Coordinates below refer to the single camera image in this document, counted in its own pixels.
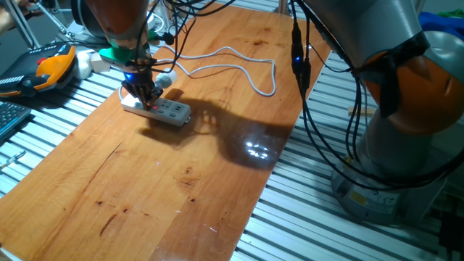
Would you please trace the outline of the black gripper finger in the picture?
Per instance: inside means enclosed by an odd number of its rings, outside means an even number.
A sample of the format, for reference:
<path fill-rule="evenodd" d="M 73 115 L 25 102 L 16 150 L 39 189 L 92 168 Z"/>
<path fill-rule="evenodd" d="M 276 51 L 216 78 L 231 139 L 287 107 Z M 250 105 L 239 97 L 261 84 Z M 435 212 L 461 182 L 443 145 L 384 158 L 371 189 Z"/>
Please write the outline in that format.
<path fill-rule="evenodd" d="M 156 102 L 156 100 L 158 100 L 158 98 L 161 97 L 163 92 L 164 91 L 162 88 L 156 86 L 149 92 L 146 98 L 146 106 L 148 109 L 151 109 L 154 106 L 154 103 Z"/>
<path fill-rule="evenodd" d="M 133 96 L 136 97 L 140 102 L 144 110 L 149 110 L 149 104 L 145 98 L 144 90 L 142 87 L 133 85 L 131 83 L 124 83 L 123 87 Z"/>

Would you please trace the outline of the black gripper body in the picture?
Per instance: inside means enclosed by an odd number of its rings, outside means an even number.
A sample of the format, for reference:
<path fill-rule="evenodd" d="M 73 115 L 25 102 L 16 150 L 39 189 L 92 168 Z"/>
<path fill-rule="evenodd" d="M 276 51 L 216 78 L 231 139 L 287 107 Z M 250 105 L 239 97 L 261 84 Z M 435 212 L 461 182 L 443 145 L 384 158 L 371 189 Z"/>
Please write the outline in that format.
<path fill-rule="evenodd" d="M 123 87 L 128 91 L 152 91 L 154 89 L 153 74 L 151 70 L 142 72 L 124 72 Z"/>

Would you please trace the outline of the bare person hand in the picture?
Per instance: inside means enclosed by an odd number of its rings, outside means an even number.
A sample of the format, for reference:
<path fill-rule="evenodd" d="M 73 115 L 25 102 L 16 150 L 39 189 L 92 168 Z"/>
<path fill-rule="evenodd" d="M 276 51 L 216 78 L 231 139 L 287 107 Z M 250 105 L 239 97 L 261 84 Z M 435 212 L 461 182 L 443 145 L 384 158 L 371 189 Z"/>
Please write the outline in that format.
<path fill-rule="evenodd" d="M 32 7 L 33 4 L 28 0 L 14 0 L 17 6 L 20 8 L 23 17 L 26 20 L 29 20 L 33 15 L 31 11 L 28 9 Z M 1 34 L 6 33 L 8 30 L 11 30 L 15 27 L 15 22 L 11 16 L 11 14 L 7 11 L 6 7 L 1 4 Z"/>

